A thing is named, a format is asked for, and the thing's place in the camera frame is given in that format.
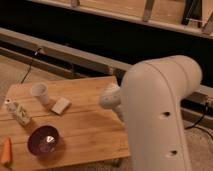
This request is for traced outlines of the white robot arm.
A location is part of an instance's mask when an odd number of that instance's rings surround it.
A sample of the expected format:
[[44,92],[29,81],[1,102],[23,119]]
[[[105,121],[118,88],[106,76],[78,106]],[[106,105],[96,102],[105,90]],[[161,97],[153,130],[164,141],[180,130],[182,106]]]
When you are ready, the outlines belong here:
[[134,171],[192,171],[181,100],[195,92],[202,70],[192,58],[175,55],[133,65],[99,104],[124,122]]

